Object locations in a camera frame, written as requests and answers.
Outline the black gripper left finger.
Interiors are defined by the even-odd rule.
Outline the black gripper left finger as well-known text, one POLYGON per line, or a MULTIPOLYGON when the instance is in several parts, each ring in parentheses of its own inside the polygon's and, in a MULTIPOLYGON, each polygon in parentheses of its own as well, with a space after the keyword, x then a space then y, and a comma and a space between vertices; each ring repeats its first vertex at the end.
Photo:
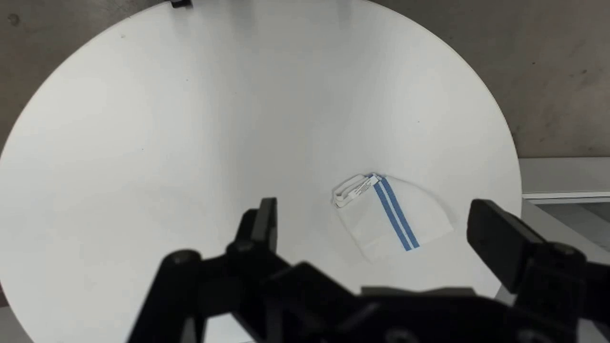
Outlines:
POLYGON ((258 207, 249 209, 239 225, 237 236, 229 249, 247 253, 266 249, 275 253, 279 240, 279 202, 264 198, 258 207))

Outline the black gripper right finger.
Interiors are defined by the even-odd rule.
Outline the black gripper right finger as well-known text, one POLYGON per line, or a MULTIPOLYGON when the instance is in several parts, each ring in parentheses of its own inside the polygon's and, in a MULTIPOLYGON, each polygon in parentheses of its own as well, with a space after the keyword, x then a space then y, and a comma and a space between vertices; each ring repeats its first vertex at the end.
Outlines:
POLYGON ((494 200, 475 198, 468 217, 468 242, 517 297, 542 293, 550 242, 494 200))

